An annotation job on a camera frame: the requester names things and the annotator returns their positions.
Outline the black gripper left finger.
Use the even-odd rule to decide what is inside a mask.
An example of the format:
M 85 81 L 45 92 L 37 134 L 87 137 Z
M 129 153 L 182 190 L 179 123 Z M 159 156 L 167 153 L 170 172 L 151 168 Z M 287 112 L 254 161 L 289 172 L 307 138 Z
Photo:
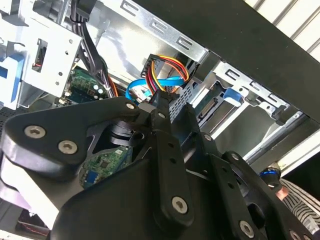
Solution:
M 151 128 L 172 133 L 171 98 L 156 93 L 151 111 L 116 97 L 14 116 L 2 132 L 2 179 L 54 227 L 62 207 L 86 190 L 79 174 L 94 153 L 110 144 L 134 149 Z

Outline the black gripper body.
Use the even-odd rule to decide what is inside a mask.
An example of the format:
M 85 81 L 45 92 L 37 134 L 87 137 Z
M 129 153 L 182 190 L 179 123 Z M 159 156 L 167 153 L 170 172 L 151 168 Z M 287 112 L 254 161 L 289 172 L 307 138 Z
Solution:
M 52 240 L 222 240 L 205 200 L 205 178 L 169 126 L 151 128 L 133 149 L 133 163 L 72 197 Z

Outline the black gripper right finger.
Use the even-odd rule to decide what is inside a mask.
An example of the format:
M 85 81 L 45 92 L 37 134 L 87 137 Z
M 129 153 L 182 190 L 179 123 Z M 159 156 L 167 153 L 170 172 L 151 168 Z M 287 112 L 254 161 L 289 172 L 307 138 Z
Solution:
M 275 191 L 234 151 L 221 154 L 200 131 L 192 105 L 178 114 L 186 167 L 205 178 L 205 200 L 222 240 L 313 240 Z

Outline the person's hand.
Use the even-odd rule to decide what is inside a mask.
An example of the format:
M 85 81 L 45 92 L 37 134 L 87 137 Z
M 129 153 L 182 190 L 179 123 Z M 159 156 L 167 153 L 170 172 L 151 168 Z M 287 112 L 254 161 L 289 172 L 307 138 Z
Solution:
M 277 191 L 276 196 L 282 201 L 289 194 L 289 190 L 283 186 L 279 191 Z

